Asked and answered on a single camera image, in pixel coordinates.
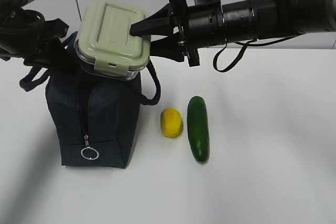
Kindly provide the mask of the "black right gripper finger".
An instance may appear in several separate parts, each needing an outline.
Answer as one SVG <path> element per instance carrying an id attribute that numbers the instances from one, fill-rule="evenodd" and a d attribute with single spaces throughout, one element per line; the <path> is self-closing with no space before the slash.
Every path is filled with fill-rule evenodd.
<path id="1" fill-rule="evenodd" d="M 176 36 L 165 37 L 151 42 L 150 56 L 161 57 L 176 62 L 184 62 L 185 56 Z"/>
<path id="2" fill-rule="evenodd" d="M 174 21 L 172 5 L 165 5 L 155 14 L 142 21 L 134 23 L 130 27 L 131 36 L 172 36 L 174 31 Z"/>

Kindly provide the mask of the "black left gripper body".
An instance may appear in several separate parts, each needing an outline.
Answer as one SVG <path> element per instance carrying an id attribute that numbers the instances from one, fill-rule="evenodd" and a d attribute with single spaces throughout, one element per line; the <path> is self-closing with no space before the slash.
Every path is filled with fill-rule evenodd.
<path id="1" fill-rule="evenodd" d="M 26 58 L 41 52 L 47 42 L 64 38 L 68 29 L 69 25 L 59 18 L 46 20 L 35 10 L 13 10 L 1 18 L 1 59 Z"/>

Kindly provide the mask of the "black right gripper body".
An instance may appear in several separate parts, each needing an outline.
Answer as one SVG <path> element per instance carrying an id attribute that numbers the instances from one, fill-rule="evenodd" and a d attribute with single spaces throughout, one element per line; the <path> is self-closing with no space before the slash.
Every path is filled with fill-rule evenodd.
<path id="1" fill-rule="evenodd" d="M 221 0 L 197 0 L 188 6 L 186 0 L 169 0 L 179 28 L 178 44 L 190 67 L 200 65 L 199 48 L 223 44 Z"/>

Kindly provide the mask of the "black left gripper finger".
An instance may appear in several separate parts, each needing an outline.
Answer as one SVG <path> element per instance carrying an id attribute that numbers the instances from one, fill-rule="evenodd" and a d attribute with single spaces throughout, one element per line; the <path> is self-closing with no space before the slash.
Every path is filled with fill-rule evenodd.
<path id="1" fill-rule="evenodd" d="M 50 57 L 47 54 L 28 56 L 24 59 L 24 65 L 30 67 L 30 71 L 23 77 L 23 82 L 45 82 L 50 77 Z M 42 69 L 45 71 L 36 79 Z"/>
<path id="2" fill-rule="evenodd" d="M 39 64 L 45 68 L 60 69 L 67 73 L 73 73 L 78 66 L 74 57 L 67 50 L 74 36 L 69 36 L 64 41 L 58 38 L 46 43 L 46 49 L 39 56 Z"/>

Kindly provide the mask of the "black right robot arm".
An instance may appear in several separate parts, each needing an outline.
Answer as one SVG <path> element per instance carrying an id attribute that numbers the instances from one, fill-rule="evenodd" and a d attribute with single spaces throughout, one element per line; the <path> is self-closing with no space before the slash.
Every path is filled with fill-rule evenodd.
<path id="1" fill-rule="evenodd" d="M 155 14 L 132 24 L 130 35 L 160 35 L 151 43 L 152 56 L 187 60 L 195 67 L 200 48 L 335 31 L 335 0 L 194 1 L 188 6 L 186 0 L 169 0 Z"/>

